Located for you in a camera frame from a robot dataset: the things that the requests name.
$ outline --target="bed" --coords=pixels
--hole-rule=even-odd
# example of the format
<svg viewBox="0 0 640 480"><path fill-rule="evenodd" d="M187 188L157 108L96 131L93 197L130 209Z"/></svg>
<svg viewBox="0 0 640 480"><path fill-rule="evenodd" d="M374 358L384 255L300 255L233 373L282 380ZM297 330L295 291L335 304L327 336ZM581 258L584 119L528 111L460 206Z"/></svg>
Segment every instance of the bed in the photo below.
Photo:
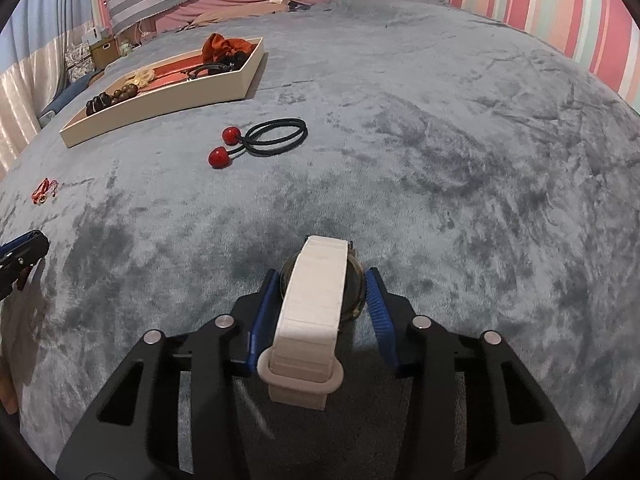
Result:
<svg viewBox="0 0 640 480"><path fill-rule="evenodd" d="M264 37L246 100L66 149L60 127L89 97L213 30ZM226 126L286 116L307 122L302 146L207 164ZM319 234L354 240L447 329L500 331L592 467L640 400L639 126L555 49L443 0L333 0L161 34L54 117L2 183L2 241L29 228L51 241L1 313L23 435L53 467L142 333L227 312ZM58 196L35 206L45 176ZM252 478L389 478L409 384L386 371L366 314L338 357L346 379L322 413L236 384Z"/></svg>

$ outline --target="red string bracelet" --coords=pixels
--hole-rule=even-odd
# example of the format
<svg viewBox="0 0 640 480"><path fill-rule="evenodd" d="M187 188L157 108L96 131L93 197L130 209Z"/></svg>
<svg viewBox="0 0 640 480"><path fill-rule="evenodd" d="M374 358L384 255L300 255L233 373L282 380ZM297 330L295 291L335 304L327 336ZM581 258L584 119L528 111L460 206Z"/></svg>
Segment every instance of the red string bracelet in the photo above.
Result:
<svg viewBox="0 0 640 480"><path fill-rule="evenodd" d="M34 204L43 204L47 199L47 193L50 191L52 197L56 197L56 191L58 190L58 181L49 180L45 178L40 185L36 188L36 191L31 193L31 200Z"/></svg>

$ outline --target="pink striped wall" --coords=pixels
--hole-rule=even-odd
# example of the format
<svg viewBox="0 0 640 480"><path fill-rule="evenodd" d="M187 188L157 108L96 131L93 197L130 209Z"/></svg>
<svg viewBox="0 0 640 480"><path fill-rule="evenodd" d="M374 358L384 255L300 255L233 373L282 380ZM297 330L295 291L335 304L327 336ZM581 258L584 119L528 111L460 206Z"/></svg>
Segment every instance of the pink striped wall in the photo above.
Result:
<svg viewBox="0 0 640 480"><path fill-rule="evenodd" d="M575 59L640 110L640 32L621 0L449 0L486 16L499 2L498 19Z"/></svg>

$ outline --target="cream tray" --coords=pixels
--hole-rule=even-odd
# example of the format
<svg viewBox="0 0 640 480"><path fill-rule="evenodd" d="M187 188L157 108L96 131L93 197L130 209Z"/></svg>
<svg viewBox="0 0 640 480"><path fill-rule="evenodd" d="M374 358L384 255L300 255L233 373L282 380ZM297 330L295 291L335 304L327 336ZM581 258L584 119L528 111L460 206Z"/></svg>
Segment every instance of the cream tray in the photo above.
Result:
<svg viewBox="0 0 640 480"><path fill-rule="evenodd" d="M152 117L188 108L244 99L264 55L262 38L247 41L253 43L255 48L240 70L201 76L149 91L141 91L137 96L105 108L89 117L86 114L86 109L82 107L82 110L60 130L60 136L62 136L65 146L71 148L80 142L93 139L116 128ZM159 69L169 64L179 65L178 62L196 59L201 54L201 50L192 50L179 56L163 59L148 65L147 68ZM135 72L131 72L124 75L104 91L112 95L114 90L132 79L134 74Z"/></svg>

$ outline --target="beige cloth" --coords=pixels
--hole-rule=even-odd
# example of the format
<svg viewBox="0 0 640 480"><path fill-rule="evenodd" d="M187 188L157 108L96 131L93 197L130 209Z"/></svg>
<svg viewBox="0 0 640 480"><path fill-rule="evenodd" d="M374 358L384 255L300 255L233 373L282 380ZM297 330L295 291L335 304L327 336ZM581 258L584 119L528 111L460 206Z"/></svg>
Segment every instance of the beige cloth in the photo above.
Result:
<svg viewBox="0 0 640 480"><path fill-rule="evenodd" d="M206 27L212 23L220 23L233 18L248 18L250 16L264 16L265 14L275 14L276 12L286 12L289 10L288 0L266 0L264 2L254 2L250 4L233 7L223 7L222 9L203 12L191 22L184 30L196 27Z"/></svg>

